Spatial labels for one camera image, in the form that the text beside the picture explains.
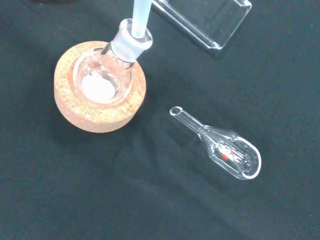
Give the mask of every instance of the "clear plastic box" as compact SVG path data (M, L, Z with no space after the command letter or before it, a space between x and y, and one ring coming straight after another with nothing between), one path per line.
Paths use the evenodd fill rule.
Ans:
M248 0L153 0L166 16L207 49L221 50L246 17Z

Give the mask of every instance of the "black cloth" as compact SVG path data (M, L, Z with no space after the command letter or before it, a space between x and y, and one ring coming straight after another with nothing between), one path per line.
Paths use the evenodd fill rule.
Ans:
M146 98L106 134L64 119L54 70L112 40L133 1L1 1L0 240L319 239L320 5L251 1L219 56L153 10ZM252 142L259 176L212 162L174 106Z

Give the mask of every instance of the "red speck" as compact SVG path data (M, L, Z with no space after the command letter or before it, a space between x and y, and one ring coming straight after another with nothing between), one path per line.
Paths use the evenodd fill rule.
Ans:
M226 155L224 155L224 154L222 155L221 158L222 158L223 161L227 161L228 160L228 157Z

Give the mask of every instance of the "white powder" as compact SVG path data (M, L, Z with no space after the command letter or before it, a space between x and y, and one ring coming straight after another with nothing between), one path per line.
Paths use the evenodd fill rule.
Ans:
M85 76L82 79L81 87L88 99L100 104L106 104L116 94L112 83L96 72Z

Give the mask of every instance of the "flask neck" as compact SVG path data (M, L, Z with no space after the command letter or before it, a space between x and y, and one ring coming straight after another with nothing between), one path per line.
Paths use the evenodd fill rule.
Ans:
M122 20L119 31L110 43L114 54L127 63L134 63L153 43L153 37L148 29L145 31L145 35L142 38L133 37L131 32L132 19L128 18Z
M110 59L112 59L112 65L115 65L117 70L119 71L131 71L133 68L134 62L126 62L119 58L116 53L112 49L112 42L109 42L105 48L101 51L101 59L103 63L108 62L108 68L111 68Z
M200 134L201 130L204 127L204 125L199 120L197 120L195 117L187 113L179 106L171 108L170 114L178 119L181 123L186 125L189 129L194 131L196 134Z

